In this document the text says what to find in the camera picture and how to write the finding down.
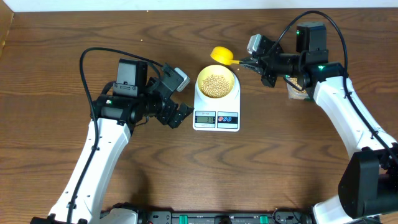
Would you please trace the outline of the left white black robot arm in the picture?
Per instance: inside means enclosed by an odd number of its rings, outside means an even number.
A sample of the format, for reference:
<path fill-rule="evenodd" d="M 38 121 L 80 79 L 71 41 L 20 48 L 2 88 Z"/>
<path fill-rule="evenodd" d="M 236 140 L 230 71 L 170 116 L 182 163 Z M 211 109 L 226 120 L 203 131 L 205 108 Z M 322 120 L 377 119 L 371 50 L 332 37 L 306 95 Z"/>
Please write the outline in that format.
<path fill-rule="evenodd" d="M 145 212 L 128 203 L 103 211 L 103 200 L 115 165 L 134 129 L 155 117 L 177 128 L 193 112 L 171 96 L 181 92 L 190 78 L 179 68 L 163 65 L 156 77 L 147 71 L 154 63 L 122 58 L 115 81 L 92 102 L 86 142 L 64 192 L 48 217 L 32 223 L 147 223 Z"/>

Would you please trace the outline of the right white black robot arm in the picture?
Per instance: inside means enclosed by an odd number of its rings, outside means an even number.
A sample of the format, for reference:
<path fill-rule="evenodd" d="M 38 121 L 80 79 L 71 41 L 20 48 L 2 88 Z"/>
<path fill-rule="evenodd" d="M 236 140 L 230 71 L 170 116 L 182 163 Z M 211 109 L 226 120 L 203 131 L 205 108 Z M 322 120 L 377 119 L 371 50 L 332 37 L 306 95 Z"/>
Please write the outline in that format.
<path fill-rule="evenodd" d="M 277 78 L 296 78 L 329 117 L 342 139 L 349 163 L 338 194 L 312 207 L 307 223 L 374 222 L 397 211 L 397 141 L 371 116 L 356 94 L 345 67 L 329 62 L 326 27 L 322 22 L 297 25 L 296 52 L 286 54 L 266 36 L 251 36 L 241 66 L 261 75 L 264 86 Z"/>

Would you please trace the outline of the yellow plastic scoop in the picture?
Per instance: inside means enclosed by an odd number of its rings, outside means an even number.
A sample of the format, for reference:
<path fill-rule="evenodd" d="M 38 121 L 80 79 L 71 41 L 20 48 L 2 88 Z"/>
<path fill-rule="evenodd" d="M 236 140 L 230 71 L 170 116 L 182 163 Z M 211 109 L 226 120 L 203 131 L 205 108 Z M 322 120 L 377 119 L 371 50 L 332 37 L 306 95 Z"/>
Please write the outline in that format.
<path fill-rule="evenodd" d="M 240 64 L 241 63 L 239 60 L 234 59 L 234 55 L 233 55 L 232 51 L 230 51 L 226 47 L 221 47 L 221 46 L 215 47 L 212 50 L 210 57 L 213 60 L 215 60 L 223 65 L 232 65 L 232 64 Z"/>

